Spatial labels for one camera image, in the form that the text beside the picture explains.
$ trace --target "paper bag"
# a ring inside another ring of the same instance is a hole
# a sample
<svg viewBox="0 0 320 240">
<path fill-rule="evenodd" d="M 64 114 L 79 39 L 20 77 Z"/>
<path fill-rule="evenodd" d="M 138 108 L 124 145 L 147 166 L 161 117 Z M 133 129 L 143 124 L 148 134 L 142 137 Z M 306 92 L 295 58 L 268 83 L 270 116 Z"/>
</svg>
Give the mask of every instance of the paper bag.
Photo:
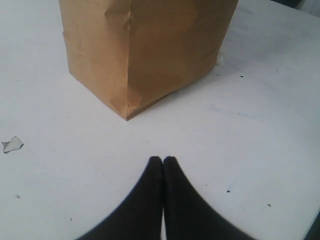
<svg viewBox="0 0 320 240">
<path fill-rule="evenodd" d="M 238 0 L 59 0 L 70 73 L 129 120 L 216 64 Z"/>
</svg>

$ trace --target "paint chip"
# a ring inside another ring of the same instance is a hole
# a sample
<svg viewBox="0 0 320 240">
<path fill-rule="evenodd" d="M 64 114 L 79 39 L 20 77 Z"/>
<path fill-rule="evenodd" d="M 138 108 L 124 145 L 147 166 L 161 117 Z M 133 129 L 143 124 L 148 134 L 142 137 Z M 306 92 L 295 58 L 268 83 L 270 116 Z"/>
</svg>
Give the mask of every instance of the paint chip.
<svg viewBox="0 0 320 240">
<path fill-rule="evenodd" d="M 24 146 L 24 143 L 16 136 L 8 142 L 2 142 L 3 153 L 8 154 L 12 151 L 20 150 Z"/>
</svg>

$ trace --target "brown paper bag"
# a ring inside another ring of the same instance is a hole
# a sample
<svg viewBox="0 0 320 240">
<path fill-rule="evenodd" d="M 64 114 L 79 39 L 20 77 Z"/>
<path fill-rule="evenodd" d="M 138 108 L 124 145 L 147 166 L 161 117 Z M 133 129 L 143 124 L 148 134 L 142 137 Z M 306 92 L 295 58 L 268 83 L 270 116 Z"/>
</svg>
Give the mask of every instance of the brown paper bag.
<svg viewBox="0 0 320 240">
<path fill-rule="evenodd" d="M 128 120 L 216 64 L 238 0 L 59 0 L 70 73 Z"/>
</svg>

